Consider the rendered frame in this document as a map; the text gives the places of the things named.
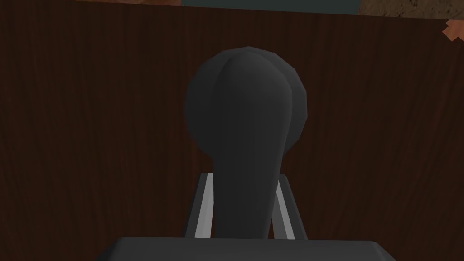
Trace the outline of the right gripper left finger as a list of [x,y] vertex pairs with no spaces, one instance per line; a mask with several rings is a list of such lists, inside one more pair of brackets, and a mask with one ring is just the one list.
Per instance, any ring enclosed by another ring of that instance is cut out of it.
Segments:
[[198,176],[191,200],[184,237],[210,238],[213,222],[214,192],[213,173]]

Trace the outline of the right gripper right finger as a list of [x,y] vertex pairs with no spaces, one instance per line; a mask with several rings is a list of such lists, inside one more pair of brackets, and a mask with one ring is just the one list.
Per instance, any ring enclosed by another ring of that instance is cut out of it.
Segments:
[[272,212],[274,239],[307,240],[306,231],[285,174],[279,175]]

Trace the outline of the black door handle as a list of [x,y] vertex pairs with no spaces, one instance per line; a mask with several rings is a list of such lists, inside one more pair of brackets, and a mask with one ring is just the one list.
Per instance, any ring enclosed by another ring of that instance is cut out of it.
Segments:
[[184,104],[190,135],[213,161],[215,238],[266,239],[284,154],[307,119],[296,70],[251,46],[199,66]]

